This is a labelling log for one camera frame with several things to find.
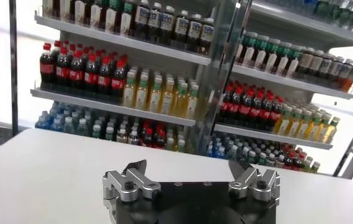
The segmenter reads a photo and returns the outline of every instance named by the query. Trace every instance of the store shelf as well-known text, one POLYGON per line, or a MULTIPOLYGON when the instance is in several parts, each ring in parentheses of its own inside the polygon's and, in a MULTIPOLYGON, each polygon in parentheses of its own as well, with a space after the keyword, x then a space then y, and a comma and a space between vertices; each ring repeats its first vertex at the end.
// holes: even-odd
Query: store shelf
POLYGON ((188 126, 188 127, 191 127, 195 124, 195 120, 190 120, 190 119, 185 119, 185 118, 180 118, 180 117, 173 117, 173 116, 169 116, 169 115, 165 115, 165 114, 152 113, 149 111, 142 111, 142 110, 127 108, 127 107, 122 107, 119 105, 113 105, 111 103, 104 103, 104 102, 84 99, 84 98, 80 98, 80 97, 74 97, 74 96, 69 96, 69 95, 64 95, 64 94, 59 94, 59 93, 53 93, 53 92, 42 90, 39 88, 31 89, 30 93, 34 97, 38 97, 38 98, 56 100, 59 102, 70 103, 70 104, 94 108, 94 109, 98 109, 98 110, 110 111, 110 112, 124 114, 124 115, 128 115, 128 116, 141 117, 141 118, 145 118, 145 119, 151 119, 154 121, 162 121, 162 122, 167 122, 167 123, 171 123, 171 124, 178 124, 178 125, 183 125, 183 126, 188 126))
POLYGON ((259 21, 259 23, 266 25, 261 28, 273 35, 277 33, 283 35, 291 43, 297 42, 302 45, 301 42, 304 42, 305 46, 309 43, 310 46, 319 46, 323 50, 332 47, 353 46, 353 32, 350 30, 290 11, 291 9, 283 9, 267 2, 254 1, 250 15, 250 20, 253 23, 250 24, 250 28, 253 29, 256 26, 254 22, 259 21))
POLYGON ((266 80, 266 81, 273 82, 273 83, 278 83, 278 84, 285 85, 285 86, 291 86, 294 88, 303 89, 303 90, 310 91, 313 93, 320 93, 320 94, 339 97, 339 98, 343 98, 343 99, 353 98, 353 95, 349 94, 349 93, 345 93, 342 91, 322 87, 319 85, 314 85, 314 84, 307 83, 307 82, 289 79, 286 77, 281 77, 278 75, 269 74, 267 72, 262 72, 262 71, 259 71, 256 69, 247 68, 247 67, 244 67, 241 65, 234 65, 232 72, 247 75, 250 77, 257 78, 257 79, 266 80))
POLYGON ((179 51, 169 47, 163 47, 144 41, 135 40, 129 37, 120 36, 117 34, 106 33, 104 31, 90 29, 88 27, 79 26, 73 23, 67 23, 53 18, 35 15, 35 21, 37 22, 37 24, 48 26, 60 31, 75 33, 78 35, 83 35, 86 37, 91 37, 126 47, 132 47, 135 49, 163 55, 170 58, 189 61, 200 65, 208 65, 210 62, 209 58, 203 57, 198 54, 191 54, 185 51, 179 51))
POLYGON ((297 139, 297 138, 289 138, 285 136, 273 135, 273 134, 264 133, 261 131, 254 131, 250 129, 232 127, 227 125, 216 124, 214 127, 214 130, 219 132, 229 133, 229 134, 242 135, 242 136, 247 136, 252 138, 260 138, 260 139, 284 142, 289 144, 304 145, 304 146, 309 146, 309 147, 314 147, 319 149, 332 148, 332 145, 329 145, 329 144, 323 144, 319 142, 307 141, 307 140, 297 139))

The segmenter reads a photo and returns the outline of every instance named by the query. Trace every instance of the white shelf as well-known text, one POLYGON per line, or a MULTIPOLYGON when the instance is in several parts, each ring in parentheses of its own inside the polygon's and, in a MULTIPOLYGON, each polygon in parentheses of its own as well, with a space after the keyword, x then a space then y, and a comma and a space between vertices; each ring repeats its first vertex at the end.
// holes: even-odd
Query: white shelf
POLYGON ((132 47, 142 51, 147 51, 154 54, 163 55, 166 57, 176 58, 183 61, 189 61, 199 65, 208 65, 210 62, 209 58, 203 57, 198 54, 179 51, 169 47, 163 47, 156 44, 135 40, 130 37, 124 37, 118 34, 106 33, 101 30, 94 30, 88 27, 79 26, 73 23, 67 23, 57 19, 35 15, 35 21, 37 22, 37 24, 48 26, 60 31, 75 33, 78 35, 95 38, 109 43, 119 44, 126 47, 132 47))
POLYGON ((310 91, 313 93, 320 93, 320 94, 339 97, 339 98, 343 98, 343 99, 353 98, 352 94, 349 94, 346 92, 342 92, 342 91, 326 88, 323 86, 294 80, 294 79, 289 79, 289 78, 281 77, 278 75, 273 75, 273 74, 270 74, 267 72, 262 72, 262 71, 259 71, 256 69, 247 68, 247 67, 244 67, 241 65, 234 65, 232 72, 247 75, 250 77, 257 78, 257 79, 266 80, 266 81, 273 82, 273 83, 278 83, 278 84, 285 85, 285 86, 291 86, 294 88, 303 89, 303 90, 310 91))
POLYGON ((319 148, 319 149, 332 148, 332 145, 330 145, 330 144, 307 141, 307 140, 298 139, 298 138, 290 138, 290 137, 285 137, 285 136, 280 136, 280 135, 274 135, 271 133, 265 133, 265 132, 261 132, 261 131, 254 131, 254 130, 250 130, 250 129, 232 127, 232 126, 227 126, 227 125, 216 124, 214 127, 214 130, 219 131, 219 132, 234 134, 234 135, 242 135, 242 136, 247 136, 247 137, 252 137, 252 138, 266 139, 269 141, 284 142, 284 143, 289 143, 289 144, 304 145, 304 146, 309 146, 309 147, 314 147, 314 148, 319 148))
POLYGON ((59 102, 70 103, 73 105, 90 107, 98 110, 110 111, 110 112, 129 115, 129 116, 141 117, 141 118, 151 119, 154 121, 162 121, 162 122, 178 124, 178 125, 183 125, 188 127, 191 127, 195 124, 195 120, 174 117, 174 116, 169 116, 165 114, 158 114, 158 113, 153 113, 149 111, 142 111, 142 110, 137 110, 133 108, 122 107, 119 105, 113 105, 111 103, 104 103, 104 102, 99 102, 95 100, 69 96, 65 94, 53 93, 39 88, 31 89, 30 93, 34 97, 38 97, 38 98, 56 100, 59 102))

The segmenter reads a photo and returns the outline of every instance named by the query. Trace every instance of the table surface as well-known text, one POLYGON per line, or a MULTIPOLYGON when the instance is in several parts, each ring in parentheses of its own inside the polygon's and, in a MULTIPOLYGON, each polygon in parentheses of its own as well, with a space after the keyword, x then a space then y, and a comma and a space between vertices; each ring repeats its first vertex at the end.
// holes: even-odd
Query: table surface
MULTIPOLYGON (((26 130, 0 147, 0 223, 109 224, 102 175, 141 159, 155 181, 233 180, 223 159, 26 130)), ((353 181, 277 171, 276 223, 353 223, 353 181)))

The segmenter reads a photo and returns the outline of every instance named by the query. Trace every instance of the water bottle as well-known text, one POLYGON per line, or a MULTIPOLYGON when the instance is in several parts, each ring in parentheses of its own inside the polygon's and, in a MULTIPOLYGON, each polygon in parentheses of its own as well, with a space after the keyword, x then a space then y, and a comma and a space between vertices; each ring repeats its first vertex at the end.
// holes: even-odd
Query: water bottle
POLYGON ((69 134, 75 134, 75 127, 74 127, 74 124, 72 123, 72 117, 66 117, 65 120, 66 120, 66 123, 63 128, 63 132, 69 133, 69 134))
POLYGON ((77 129, 77 135, 89 136, 89 130, 88 130, 88 127, 87 127, 87 121, 84 118, 79 120, 79 125, 78 125, 78 129, 77 129))
POLYGON ((54 123, 51 125, 51 130, 52 131, 58 131, 58 132, 62 132, 63 131, 63 126, 61 125, 60 118, 55 118, 54 119, 54 123))
POLYGON ((46 121, 46 117, 44 117, 44 116, 38 117, 38 121, 35 124, 35 128, 48 130, 49 129, 49 124, 46 121))

